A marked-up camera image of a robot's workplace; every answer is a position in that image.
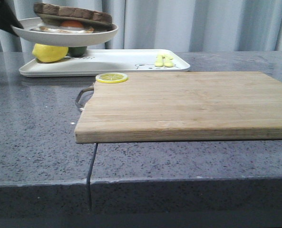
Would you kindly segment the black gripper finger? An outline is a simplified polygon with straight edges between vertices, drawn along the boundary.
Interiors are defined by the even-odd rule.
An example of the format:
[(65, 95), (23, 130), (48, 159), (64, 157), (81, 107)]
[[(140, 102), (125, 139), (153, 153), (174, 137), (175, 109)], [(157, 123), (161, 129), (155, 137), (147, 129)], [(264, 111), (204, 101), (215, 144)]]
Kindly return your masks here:
[(23, 29), (8, 3), (0, 0), (0, 29), (18, 37), (12, 27)]

